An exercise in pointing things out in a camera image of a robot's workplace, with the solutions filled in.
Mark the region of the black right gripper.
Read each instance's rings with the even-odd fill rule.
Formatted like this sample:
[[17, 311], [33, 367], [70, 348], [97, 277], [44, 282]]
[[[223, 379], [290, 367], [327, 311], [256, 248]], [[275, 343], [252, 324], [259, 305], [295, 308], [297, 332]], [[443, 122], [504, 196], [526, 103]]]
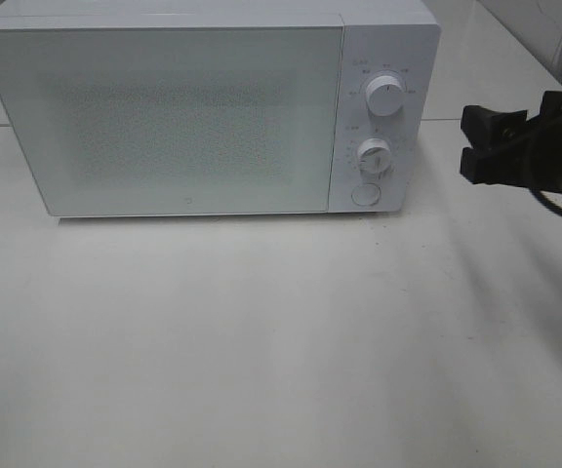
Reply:
[[472, 148], [462, 150], [460, 174], [472, 184], [527, 187], [544, 202], [548, 201], [544, 191], [562, 194], [562, 92], [543, 94], [524, 159], [509, 152], [480, 151], [516, 137], [527, 117], [527, 110], [497, 112], [465, 106], [461, 130]]

